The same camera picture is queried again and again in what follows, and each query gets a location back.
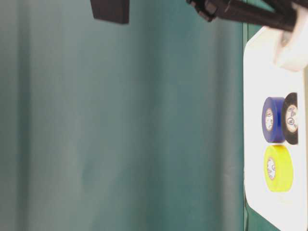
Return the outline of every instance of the tape roll core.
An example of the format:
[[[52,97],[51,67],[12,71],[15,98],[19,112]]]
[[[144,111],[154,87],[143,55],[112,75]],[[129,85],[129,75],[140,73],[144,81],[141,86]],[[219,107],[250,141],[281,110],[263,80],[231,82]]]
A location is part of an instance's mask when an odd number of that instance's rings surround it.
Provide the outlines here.
[[[264,138],[269,143],[284,142],[281,126],[281,111],[283,97],[268,97],[262,110],[262,130]]]
[[[283,135],[290,144],[298,143],[297,110],[297,93],[293,92],[285,98],[281,114]]]
[[[286,147],[267,147],[264,156],[264,176],[272,192],[287,192],[293,183],[293,165]]]

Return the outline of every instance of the blue tape roll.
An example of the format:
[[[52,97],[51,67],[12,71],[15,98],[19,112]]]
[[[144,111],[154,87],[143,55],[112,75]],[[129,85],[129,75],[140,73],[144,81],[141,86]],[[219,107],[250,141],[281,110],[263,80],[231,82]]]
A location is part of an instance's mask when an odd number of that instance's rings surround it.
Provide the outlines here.
[[[268,97],[264,102],[262,129],[264,138],[269,143],[282,143],[285,141],[281,124],[283,101],[283,97]]]

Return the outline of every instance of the teal fabric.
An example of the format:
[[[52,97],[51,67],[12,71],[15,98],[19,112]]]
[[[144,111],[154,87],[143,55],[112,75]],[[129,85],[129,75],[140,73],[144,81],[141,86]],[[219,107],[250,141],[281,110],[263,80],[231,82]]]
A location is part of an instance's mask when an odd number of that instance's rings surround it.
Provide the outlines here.
[[[243,230],[241,24],[10,0],[0,33],[1,230]]]

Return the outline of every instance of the black plastic part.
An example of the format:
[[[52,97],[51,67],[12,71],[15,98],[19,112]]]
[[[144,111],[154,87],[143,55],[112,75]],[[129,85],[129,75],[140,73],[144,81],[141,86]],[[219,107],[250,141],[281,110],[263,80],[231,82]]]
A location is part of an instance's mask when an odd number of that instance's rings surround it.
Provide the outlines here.
[[[284,99],[284,102],[282,105],[282,113],[281,113],[282,131],[283,131],[285,140],[289,144],[297,144],[298,143],[298,129],[295,132],[290,132],[286,124],[287,110],[289,106],[291,105],[294,105],[297,107],[297,93],[293,92],[293,93],[288,94],[288,96]]]
[[[90,0],[95,19],[129,23],[129,0]]]
[[[276,29],[293,31],[296,23],[296,11],[291,0],[263,0],[275,11],[253,6],[240,0],[186,0],[200,15],[206,15],[207,21],[219,17],[243,23],[269,26]]]

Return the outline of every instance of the black bracket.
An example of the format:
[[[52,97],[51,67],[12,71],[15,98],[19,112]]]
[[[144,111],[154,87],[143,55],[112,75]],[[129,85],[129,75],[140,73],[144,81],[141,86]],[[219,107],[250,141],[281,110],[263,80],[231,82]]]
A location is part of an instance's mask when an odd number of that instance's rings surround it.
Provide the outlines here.
[[[273,8],[273,12],[239,0],[186,1],[209,22],[219,17],[286,31],[293,31],[296,23],[296,11],[292,7],[292,2],[308,8],[308,0],[263,0]]]
[[[129,22],[129,0],[90,0],[95,19],[114,23]]]

